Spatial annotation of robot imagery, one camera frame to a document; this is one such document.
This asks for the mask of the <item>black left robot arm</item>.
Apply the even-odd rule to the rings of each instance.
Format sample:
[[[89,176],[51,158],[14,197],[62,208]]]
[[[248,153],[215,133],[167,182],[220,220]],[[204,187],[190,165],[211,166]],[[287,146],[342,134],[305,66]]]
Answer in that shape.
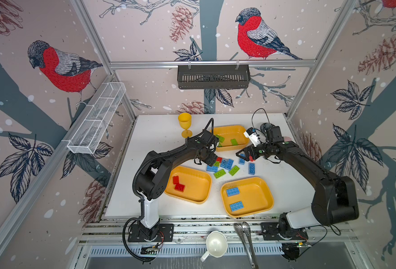
[[[215,151],[219,139],[214,134],[214,119],[197,135],[171,151],[151,151],[143,160],[132,181],[132,190],[140,202],[140,216],[130,220],[138,226],[138,236],[152,241],[159,233],[158,198],[165,191],[172,169],[193,160],[195,164],[212,166],[217,161]]]

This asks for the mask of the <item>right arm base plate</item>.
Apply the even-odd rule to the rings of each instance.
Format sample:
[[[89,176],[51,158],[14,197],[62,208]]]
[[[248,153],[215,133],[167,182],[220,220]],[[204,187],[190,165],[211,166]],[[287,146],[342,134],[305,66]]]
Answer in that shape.
[[[261,223],[261,235],[265,241],[307,241],[305,228],[294,229],[289,226],[280,227],[278,223]]]

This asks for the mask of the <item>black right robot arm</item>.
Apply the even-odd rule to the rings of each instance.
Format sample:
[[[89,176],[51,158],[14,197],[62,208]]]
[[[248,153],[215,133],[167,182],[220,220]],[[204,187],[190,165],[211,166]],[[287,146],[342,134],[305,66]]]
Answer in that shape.
[[[279,216],[277,233],[282,238],[291,238],[302,229],[314,226],[331,226],[359,217],[357,192],[354,181],[347,176],[337,176],[311,159],[295,142],[285,141],[280,128],[271,123],[260,127],[265,142],[251,127],[243,134],[251,145],[236,155],[244,161],[253,162],[260,157],[274,156],[299,172],[314,188],[311,204],[305,208]]]

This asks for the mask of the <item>small red lego brick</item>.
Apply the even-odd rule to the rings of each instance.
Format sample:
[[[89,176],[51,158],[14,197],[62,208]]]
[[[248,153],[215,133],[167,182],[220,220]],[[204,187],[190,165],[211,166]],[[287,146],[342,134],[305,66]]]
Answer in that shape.
[[[174,185],[177,185],[177,184],[179,184],[180,183],[180,181],[179,181],[179,176],[174,176],[173,177],[173,184]]]

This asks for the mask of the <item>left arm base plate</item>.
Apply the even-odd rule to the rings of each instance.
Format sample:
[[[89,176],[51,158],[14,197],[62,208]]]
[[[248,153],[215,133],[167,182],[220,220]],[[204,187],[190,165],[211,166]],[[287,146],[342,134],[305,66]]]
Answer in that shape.
[[[133,224],[128,233],[129,243],[172,242],[174,225],[157,223],[152,228],[146,228],[142,223]]]

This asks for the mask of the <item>green lego brick long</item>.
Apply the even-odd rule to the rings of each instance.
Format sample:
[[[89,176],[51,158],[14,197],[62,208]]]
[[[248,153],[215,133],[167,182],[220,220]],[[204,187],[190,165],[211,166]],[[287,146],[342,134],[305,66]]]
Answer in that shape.
[[[223,143],[224,142],[224,138],[221,136],[216,135],[216,137],[219,139],[219,143]]]

